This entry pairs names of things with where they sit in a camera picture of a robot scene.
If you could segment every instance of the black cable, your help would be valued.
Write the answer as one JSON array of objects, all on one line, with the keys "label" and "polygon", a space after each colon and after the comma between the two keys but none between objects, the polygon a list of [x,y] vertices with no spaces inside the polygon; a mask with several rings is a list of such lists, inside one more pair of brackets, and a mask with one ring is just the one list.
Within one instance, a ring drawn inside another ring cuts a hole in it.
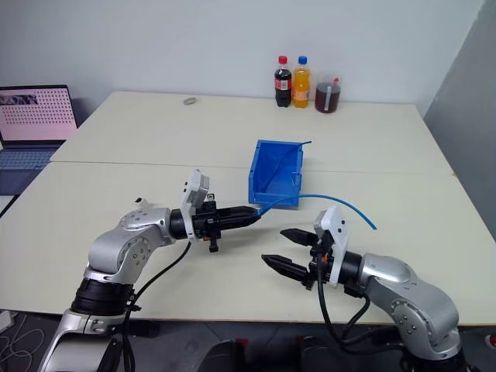
[{"label": "black cable", "polygon": [[363,298],[365,298],[365,303],[362,308],[350,319],[350,321],[344,326],[343,332],[341,333],[341,339],[346,339],[348,333],[350,333],[353,326],[358,322],[358,319],[362,317],[363,314],[369,309],[370,298],[368,294],[362,293]]},{"label": "black cable", "polygon": [[384,325],[381,327],[369,329],[366,332],[363,332],[359,334],[358,336],[354,336],[352,338],[347,338],[348,333],[350,333],[351,329],[356,325],[358,320],[362,317],[363,314],[368,310],[370,307],[370,298],[368,294],[362,293],[362,297],[365,298],[365,303],[363,304],[362,308],[348,321],[348,323],[344,326],[343,331],[341,332],[341,339],[346,345],[353,345],[354,343],[360,343],[364,341],[365,339],[368,339],[378,333],[382,332],[391,332],[395,331],[396,325]]},{"label": "black cable", "polygon": [[345,342],[345,340],[342,340],[336,333],[334,329],[334,325],[331,322],[331,319],[329,317],[329,313],[327,312],[327,306],[326,306],[326,300],[324,296],[324,283],[322,280],[322,254],[319,253],[317,255],[317,289],[319,293],[319,304],[320,304],[320,309],[322,311],[322,316],[324,318],[325,322],[325,327],[327,328],[327,331],[329,332],[329,335],[341,346],[341,349],[347,353],[354,354],[354,355],[368,355],[368,354],[375,354],[375,353],[383,353],[385,351],[390,351],[390,350],[400,350],[400,351],[405,351],[405,348],[402,345],[399,344],[391,344],[391,345],[386,345],[386,346],[379,346],[374,349],[363,349],[363,350],[353,350],[348,347],[348,344]]},{"label": "black cable", "polygon": [[133,348],[131,347],[131,343],[129,342],[129,318],[131,317],[131,312],[134,311],[136,302],[138,301],[138,298],[143,294],[144,291],[147,290],[147,288],[154,283],[159,277],[167,273],[172,267],[176,266],[179,261],[181,261],[184,256],[186,256],[186,253],[188,253],[189,249],[191,247],[191,242],[188,242],[186,245],[186,248],[184,249],[183,253],[169,266],[164,268],[163,270],[159,271],[154,277],[152,277],[149,281],[145,283],[141,287],[141,289],[136,293],[131,301],[129,302],[129,306],[126,311],[126,317],[124,318],[124,323],[122,324],[122,357],[124,359],[124,371],[125,372],[134,372],[136,368],[136,361],[134,359],[134,352]]}]

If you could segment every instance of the white wall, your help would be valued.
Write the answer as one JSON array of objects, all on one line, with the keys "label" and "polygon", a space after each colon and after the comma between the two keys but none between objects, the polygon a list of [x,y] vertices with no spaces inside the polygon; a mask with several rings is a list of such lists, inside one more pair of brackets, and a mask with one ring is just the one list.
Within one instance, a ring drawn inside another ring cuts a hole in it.
[{"label": "white wall", "polygon": [[343,99],[429,107],[483,0],[0,0],[0,85],[270,97],[308,55]]}]

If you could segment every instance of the robotic arm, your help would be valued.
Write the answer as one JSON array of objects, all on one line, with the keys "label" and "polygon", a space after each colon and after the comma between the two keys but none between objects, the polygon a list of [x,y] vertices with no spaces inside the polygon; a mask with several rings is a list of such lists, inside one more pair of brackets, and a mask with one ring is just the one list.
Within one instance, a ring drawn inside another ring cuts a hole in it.
[{"label": "robotic arm", "polygon": [[133,285],[150,255],[176,239],[204,239],[216,252],[221,231],[248,226],[260,216],[255,208],[217,209],[208,195],[208,177],[196,170],[185,184],[180,209],[142,208],[121,218],[91,245],[84,278],[43,357],[39,372],[116,370],[122,352],[122,325]]},{"label": "robotic arm", "polygon": [[263,255],[262,259],[308,290],[319,279],[321,265],[323,283],[333,287],[343,284],[345,293],[354,297],[366,295],[393,319],[415,370],[471,370],[461,348],[458,311],[447,294],[422,281],[409,265],[396,258],[372,253],[362,257],[346,251],[349,232],[336,206],[321,212],[314,229],[315,233],[281,231],[291,241],[312,247],[309,270],[278,255]]}]

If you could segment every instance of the small round object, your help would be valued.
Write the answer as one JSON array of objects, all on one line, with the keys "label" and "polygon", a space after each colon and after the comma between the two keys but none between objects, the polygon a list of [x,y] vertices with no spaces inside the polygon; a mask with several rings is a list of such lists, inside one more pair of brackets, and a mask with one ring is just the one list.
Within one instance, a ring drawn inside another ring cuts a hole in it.
[{"label": "small round object", "polygon": [[196,97],[189,97],[189,98],[186,98],[183,101],[183,103],[184,103],[184,105],[189,106],[189,105],[195,104],[197,101],[198,101],[198,99],[196,99]]}]

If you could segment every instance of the brown liquid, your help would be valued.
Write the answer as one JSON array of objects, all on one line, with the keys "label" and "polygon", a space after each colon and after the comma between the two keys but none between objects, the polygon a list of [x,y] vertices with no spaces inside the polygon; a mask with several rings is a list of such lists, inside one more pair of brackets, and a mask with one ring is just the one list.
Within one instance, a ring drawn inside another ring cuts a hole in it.
[{"label": "brown liquid", "polygon": [[327,97],[327,88],[332,87],[331,83],[320,83],[317,85],[317,89],[315,90],[315,108],[319,112],[323,112],[324,114],[330,114],[334,112],[338,108],[339,101],[339,93],[341,93],[341,87],[336,86],[331,88],[331,95],[329,98],[329,103],[326,107],[326,97]]}]

